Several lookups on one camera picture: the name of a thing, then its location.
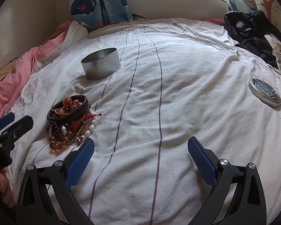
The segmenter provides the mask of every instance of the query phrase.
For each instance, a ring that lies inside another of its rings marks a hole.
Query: metal screw
[[[30,165],[27,167],[28,170],[32,170],[33,168],[34,168],[34,165],[32,165],[32,164],[30,164]]]
[[[221,159],[220,164],[226,166],[226,165],[228,165],[228,161],[226,159]]]
[[[55,165],[56,167],[60,167],[62,164],[63,164],[63,161],[56,161],[56,162],[54,163],[54,165]]]
[[[255,169],[255,164],[254,163],[249,163],[249,168],[251,168],[251,169]]]

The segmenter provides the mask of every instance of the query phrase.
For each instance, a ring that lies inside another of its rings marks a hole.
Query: round tin lid
[[[250,79],[249,89],[263,103],[270,107],[277,108],[281,104],[281,98],[276,90],[269,84],[259,79]]]

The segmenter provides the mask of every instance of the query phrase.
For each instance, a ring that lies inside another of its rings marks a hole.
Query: silver tin
[[[93,52],[83,58],[81,64],[88,80],[106,78],[121,67],[116,48],[106,48]]]
[[[249,89],[263,103],[270,107],[277,108],[281,104],[281,98],[276,90],[269,84],[259,79],[250,79]]]

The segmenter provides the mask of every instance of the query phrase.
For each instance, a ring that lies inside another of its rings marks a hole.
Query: bed
[[[233,165],[256,164],[270,224],[281,211],[281,106],[263,104],[248,81],[263,80],[281,96],[281,75],[235,43],[222,26],[176,18],[109,25],[68,47],[30,76],[11,107],[16,120],[34,120],[7,168],[15,200],[28,165],[51,166],[77,148],[50,149],[46,115],[65,97],[85,95],[102,116],[91,135],[95,153],[72,192],[93,223],[188,224],[211,190],[187,151],[196,136]],[[110,47],[121,68],[87,80],[81,59]]]

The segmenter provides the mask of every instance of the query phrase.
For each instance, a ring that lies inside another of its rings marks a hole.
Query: beaded bracelet
[[[95,114],[83,95],[68,97],[56,104],[47,115],[51,149],[62,150],[72,143],[80,145],[94,131],[97,116],[101,113]]]

